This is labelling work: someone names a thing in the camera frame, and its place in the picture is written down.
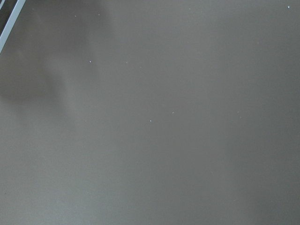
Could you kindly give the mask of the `white cup rack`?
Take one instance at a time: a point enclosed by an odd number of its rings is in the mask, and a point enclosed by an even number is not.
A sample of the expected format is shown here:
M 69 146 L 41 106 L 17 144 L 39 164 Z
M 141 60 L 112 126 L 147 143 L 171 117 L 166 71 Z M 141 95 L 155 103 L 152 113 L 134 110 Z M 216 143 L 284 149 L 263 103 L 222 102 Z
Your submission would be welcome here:
M 0 51 L 2 51 L 25 2 L 26 0 L 0 1 Z

